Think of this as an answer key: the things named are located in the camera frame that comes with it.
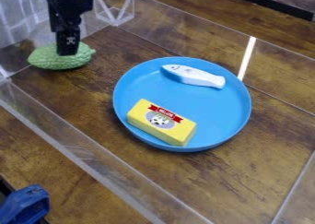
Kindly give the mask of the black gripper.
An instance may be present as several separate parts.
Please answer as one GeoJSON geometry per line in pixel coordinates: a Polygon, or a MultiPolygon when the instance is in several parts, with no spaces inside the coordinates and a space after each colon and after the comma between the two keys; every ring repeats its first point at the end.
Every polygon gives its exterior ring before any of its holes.
{"type": "Polygon", "coordinates": [[[94,8],[94,0],[47,0],[51,31],[57,32],[57,53],[61,56],[77,55],[81,43],[82,15],[94,8]]]}

